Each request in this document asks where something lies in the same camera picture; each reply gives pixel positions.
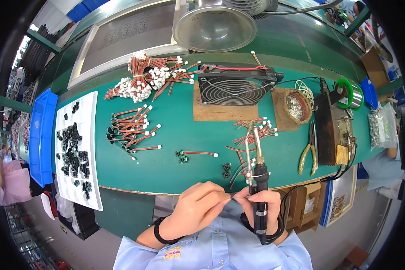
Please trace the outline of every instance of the solder wire spool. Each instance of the solder wire spool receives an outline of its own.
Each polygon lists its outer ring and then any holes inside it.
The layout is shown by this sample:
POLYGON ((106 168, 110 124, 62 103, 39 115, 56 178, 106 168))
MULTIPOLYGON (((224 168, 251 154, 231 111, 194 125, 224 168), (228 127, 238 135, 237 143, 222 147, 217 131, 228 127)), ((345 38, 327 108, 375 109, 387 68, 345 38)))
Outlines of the solder wire spool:
POLYGON ((347 79, 340 78, 335 82, 339 84, 340 88, 345 86, 346 97, 337 102, 337 105, 342 109, 351 108, 351 110, 358 111, 363 106, 363 91, 357 84, 351 84, 347 79))

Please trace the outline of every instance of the fan grille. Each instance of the fan grille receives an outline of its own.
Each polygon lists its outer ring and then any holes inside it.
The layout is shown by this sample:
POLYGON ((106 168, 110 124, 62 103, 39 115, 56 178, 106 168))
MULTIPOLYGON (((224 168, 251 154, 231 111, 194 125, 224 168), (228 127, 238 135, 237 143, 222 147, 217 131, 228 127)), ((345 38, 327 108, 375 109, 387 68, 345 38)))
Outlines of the fan grille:
POLYGON ((208 105, 255 105, 267 93, 269 84, 261 85, 245 79, 210 82, 206 79, 201 90, 201 100, 208 105))

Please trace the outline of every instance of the black wrist strap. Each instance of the black wrist strap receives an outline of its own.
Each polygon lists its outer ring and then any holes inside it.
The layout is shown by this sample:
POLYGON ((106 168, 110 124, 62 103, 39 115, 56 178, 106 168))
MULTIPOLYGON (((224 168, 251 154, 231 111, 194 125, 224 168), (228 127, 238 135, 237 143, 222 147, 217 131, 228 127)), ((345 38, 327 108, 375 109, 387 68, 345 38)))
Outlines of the black wrist strap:
POLYGON ((174 239, 174 240, 165 240, 165 239, 163 239, 162 237, 161 237, 161 235, 159 234, 159 225, 161 224, 161 222, 162 222, 162 220, 164 220, 166 217, 165 216, 163 216, 163 217, 160 217, 160 218, 158 218, 157 220, 155 220, 155 222, 153 222, 153 225, 155 226, 155 237, 156 237, 156 239, 159 241, 159 242, 161 242, 162 244, 165 244, 165 245, 172 245, 172 244, 175 244, 175 243, 177 243, 178 242, 178 240, 181 238, 177 238, 177 239, 174 239))
MULTIPOLYGON (((243 225, 250 230, 252 233, 254 233, 254 228, 252 228, 249 224, 249 221, 247 219, 247 216, 245 213, 242 213, 240 215, 240 220, 243 225)), ((273 235, 266 235, 265 237, 265 243, 262 243, 263 245, 269 245, 273 243, 276 239, 278 239, 284 231, 284 225, 283 225, 283 220, 281 219, 280 216, 278 216, 278 230, 273 234, 273 235)))

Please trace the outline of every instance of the factory floor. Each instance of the factory floor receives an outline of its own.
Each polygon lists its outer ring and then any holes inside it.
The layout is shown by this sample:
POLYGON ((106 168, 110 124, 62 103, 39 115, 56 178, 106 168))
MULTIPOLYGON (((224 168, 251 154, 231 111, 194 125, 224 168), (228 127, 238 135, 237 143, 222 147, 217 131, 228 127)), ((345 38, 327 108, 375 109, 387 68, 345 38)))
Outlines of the factory floor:
MULTIPOLYGON (((360 188, 366 181, 358 180, 360 188)), ((64 232, 58 220, 50 219, 43 210, 40 197, 24 203, 50 247, 75 270, 112 269, 121 238, 105 229, 85 241, 71 232, 64 232)), ((314 270, 333 270, 356 245, 367 250, 374 241, 389 199, 366 187, 358 190, 350 211, 327 228, 298 235, 307 248, 314 270)))

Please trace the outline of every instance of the finger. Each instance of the finger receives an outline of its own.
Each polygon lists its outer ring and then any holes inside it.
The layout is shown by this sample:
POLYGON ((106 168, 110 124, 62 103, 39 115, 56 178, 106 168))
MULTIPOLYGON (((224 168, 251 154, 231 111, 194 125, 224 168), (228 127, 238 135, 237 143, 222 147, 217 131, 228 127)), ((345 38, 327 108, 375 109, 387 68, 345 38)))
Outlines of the finger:
POLYGON ((249 197, 252 202, 266 202, 268 208, 268 216, 277 219, 281 208, 281 194, 276 191, 260 191, 249 197))
POLYGON ((189 194, 191 194, 195 189, 197 189, 200 185, 202 185, 201 182, 196 183, 195 185, 192 185, 191 187, 189 187, 188 189, 186 189, 185 191, 182 192, 182 194, 180 196, 187 196, 189 194))
POLYGON ((236 198, 235 200, 241 205, 243 212, 245 213, 246 217, 248 218, 250 226, 254 227, 254 207, 252 203, 246 198, 236 198))
POLYGON ((244 187, 241 191, 237 192, 237 193, 234 195, 234 198, 235 198, 235 199, 237 199, 237 198, 244 198, 244 197, 246 197, 246 196, 248 196, 248 195, 249 195, 249 187, 244 187))
POLYGON ((204 217, 202 218, 202 220, 200 222, 200 229, 203 229, 203 228, 207 227, 208 225, 210 225, 213 222, 213 220, 215 220, 215 218, 222 212, 222 209, 229 201, 231 201, 231 197, 222 202, 218 202, 215 206, 210 208, 205 213, 204 217))
POLYGON ((227 199, 231 199, 231 195, 225 192, 212 191, 204 196, 202 199, 200 199, 197 202, 197 205, 199 206, 199 209, 201 209, 205 213, 219 202, 225 201, 227 199))
POLYGON ((225 193, 223 187, 208 181, 198 186, 189 196, 192 197, 193 200, 199 201, 212 191, 219 191, 225 193))

